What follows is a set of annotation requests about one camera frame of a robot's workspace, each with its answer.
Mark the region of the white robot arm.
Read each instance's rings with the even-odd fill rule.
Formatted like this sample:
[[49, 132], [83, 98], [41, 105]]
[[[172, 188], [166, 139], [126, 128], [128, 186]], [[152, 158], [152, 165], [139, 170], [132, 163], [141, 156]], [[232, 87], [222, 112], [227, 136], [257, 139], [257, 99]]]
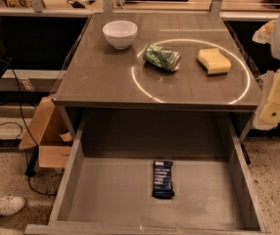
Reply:
[[[272, 57], [280, 61], [280, 15], [257, 30], [253, 42], [269, 44]], [[270, 130], [280, 123], [280, 69], [268, 71], [262, 76], [262, 81], [262, 99], [253, 126], [259, 130]]]

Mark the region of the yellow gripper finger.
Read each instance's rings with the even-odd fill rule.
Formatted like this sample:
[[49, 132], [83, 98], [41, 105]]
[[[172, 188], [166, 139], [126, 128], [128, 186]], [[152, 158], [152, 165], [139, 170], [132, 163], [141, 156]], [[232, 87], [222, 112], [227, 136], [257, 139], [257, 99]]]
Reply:
[[269, 70], [261, 77], [262, 97], [253, 120], [258, 130], [270, 130], [280, 123], [280, 69]]
[[275, 20], [269, 21], [268, 23], [265, 23], [260, 29], [258, 29], [253, 35], [253, 42], [259, 44], [269, 44], [271, 42], [275, 23]]

